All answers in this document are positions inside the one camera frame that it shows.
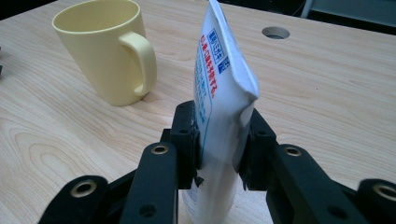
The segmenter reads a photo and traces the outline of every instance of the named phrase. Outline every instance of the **plastic pouch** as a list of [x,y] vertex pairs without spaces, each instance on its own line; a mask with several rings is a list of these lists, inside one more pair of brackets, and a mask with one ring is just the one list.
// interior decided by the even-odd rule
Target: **plastic pouch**
[[204,182],[183,191],[194,223],[219,223],[233,205],[239,162],[259,97],[256,76],[246,63],[219,3],[210,0],[195,64],[195,119]]

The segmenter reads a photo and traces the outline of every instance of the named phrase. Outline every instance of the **light wood surface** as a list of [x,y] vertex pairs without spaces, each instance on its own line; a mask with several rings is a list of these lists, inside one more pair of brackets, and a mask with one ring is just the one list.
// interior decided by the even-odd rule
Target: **light wood surface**
[[[137,167],[175,107],[193,99],[206,1],[137,1],[158,61],[141,102],[101,100],[51,27],[60,0],[0,21],[0,223],[36,223],[81,175],[109,182]],[[222,5],[260,80],[256,107],[282,144],[308,150],[334,180],[396,182],[396,36]],[[274,40],[262,29],[279,26]],[[179,223],[191,223],[179,202]],[[264,192],[242,191],[224,223],[271,223]]]

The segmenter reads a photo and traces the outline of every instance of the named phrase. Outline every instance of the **mug handle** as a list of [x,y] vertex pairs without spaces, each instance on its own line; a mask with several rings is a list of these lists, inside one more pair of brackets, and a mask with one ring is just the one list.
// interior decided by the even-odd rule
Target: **mug handle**
[[157,62],[154,48],[145,37],[134,32],[120,36],[120,42],[122,45],[132,49],[139,59],[143,83],[134,89],[134,93],[138,96],[145,95],[157,81]]

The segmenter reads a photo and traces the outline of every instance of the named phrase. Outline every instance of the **ceramic mug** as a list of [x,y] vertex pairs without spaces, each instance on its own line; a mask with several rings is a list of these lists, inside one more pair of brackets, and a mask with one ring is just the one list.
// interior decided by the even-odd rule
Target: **ceramic mug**
[[155,53],[145,38],[137,3],[80,3],[58,13],[52,26],[96,93],[109,104],[131,105],[154,87]]

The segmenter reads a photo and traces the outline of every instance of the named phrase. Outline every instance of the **wooden table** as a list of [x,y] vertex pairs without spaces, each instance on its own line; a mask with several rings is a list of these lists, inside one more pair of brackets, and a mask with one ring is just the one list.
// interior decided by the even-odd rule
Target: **wooden table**
[[[60,0],[0,21],[0,223],[35,223],[70,180],[137,167],[175,107],[193,99],[206,1],[141,0],[158,83],[141,102],[101,100],[51,27]],[[396,36],[222,5],[260,81],[256,107],[278,142],[308,150],[334,180],[396,182]],[[290,31],[271,39],[262,29]],[[269,223],[264,192],[242,191],[224,223]],[[179,202],[179,223],[190,223]]]

